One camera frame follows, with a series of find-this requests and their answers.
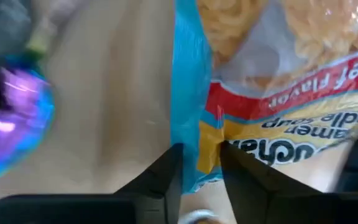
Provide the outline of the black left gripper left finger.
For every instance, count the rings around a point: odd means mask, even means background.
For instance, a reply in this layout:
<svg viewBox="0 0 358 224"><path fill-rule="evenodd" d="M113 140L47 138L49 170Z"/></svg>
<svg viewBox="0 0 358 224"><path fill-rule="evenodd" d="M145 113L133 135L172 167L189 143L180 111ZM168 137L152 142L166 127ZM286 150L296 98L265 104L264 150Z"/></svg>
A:
<svg viewBox="0 0 358 224"><path fill-rule="evenodd" d="M136 224L177 224L183 182L183 144L176 143L113 194L134 206Z"/></svg>

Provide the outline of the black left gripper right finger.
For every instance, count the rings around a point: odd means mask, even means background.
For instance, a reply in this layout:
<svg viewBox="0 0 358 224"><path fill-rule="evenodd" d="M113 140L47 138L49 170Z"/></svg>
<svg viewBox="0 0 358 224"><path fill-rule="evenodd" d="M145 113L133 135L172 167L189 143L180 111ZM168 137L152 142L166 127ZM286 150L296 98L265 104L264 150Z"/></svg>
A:
<svg viewBox="0 0 358 224"><path fill-rule="evenodd" d="M238 224L332 224L323 194L224 142L226 191Z"/></svg>

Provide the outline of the blue-edged beef ramen packet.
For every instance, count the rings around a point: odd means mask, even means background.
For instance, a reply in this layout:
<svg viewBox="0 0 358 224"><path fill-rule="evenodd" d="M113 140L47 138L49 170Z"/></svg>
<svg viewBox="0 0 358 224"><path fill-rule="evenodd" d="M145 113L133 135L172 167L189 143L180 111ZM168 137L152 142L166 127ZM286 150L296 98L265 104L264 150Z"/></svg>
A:
<svg viewBox="0 0 358 224"><path fill-rule="evenodd" d="M358 0L174 0L171 140L183 192L222 179L228 142L334 188L358 135Z"/></svg>

